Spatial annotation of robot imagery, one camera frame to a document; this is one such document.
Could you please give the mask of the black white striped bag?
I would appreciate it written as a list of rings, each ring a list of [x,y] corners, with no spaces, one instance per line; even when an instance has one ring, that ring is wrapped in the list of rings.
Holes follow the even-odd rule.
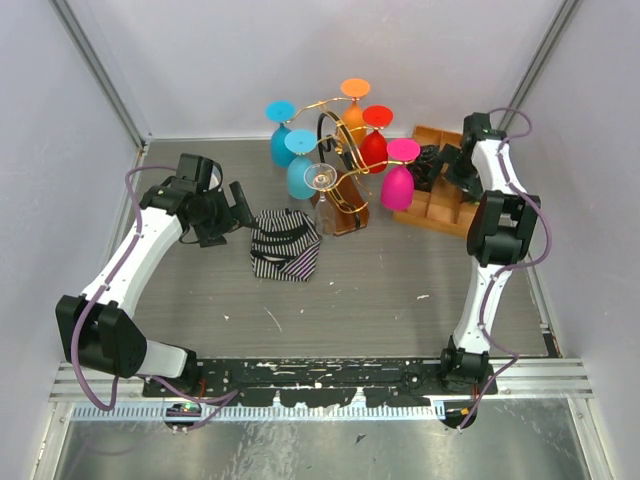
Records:
[[[313,220],[301,210],[265,209],[252,229],[250,258],[259,279],[308,282],[322,242]]]

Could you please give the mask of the magenta plastic wine glass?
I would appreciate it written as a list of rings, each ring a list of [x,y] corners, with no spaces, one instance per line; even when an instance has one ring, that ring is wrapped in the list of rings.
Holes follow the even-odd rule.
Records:
[[[386,174],[380,202],[392,211],[406,210],[412,203],[414,179],[407,166],[420,154],[419,144],[409,138],[394,139],[387,145],[388,162],[394,167]]]

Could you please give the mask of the red plastic wine glass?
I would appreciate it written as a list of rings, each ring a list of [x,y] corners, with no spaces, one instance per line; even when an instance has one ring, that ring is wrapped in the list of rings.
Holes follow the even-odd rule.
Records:
[[[372,131],[367,134],[359,150],[370,174],[382,173],[388,162],[387,140],[381,133],[393,120],[393,112],[384,105],[371,105],[363,111],[363,120]]]

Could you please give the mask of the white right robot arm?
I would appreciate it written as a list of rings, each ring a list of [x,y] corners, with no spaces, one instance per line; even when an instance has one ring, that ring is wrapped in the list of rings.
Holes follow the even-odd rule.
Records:
[[[510,160],[510,138],[492,127],[488,113],[463,122],[456,174],[474,173],[483,187],[466,237],[472,272],[463,313],[440,358],[438,379],[459,394],[490,376],[491,331],[501,295],[513,270],[523,265],[541,201],[526,192]]]

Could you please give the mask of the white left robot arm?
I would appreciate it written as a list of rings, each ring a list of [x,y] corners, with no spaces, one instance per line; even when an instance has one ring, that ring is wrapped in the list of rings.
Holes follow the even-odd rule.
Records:
[[[188,231],[202,248],[254,223],[239,182],[205,190],[168,179],[142,197],[136,220],[116,254],[78,296],[55,309],[66,359],[75,373],[88,368],[118,378],[162,377],[178,396],[194,393],[202,376],[194,351],[152,341],[134,323],[148,281],[172,245]]]

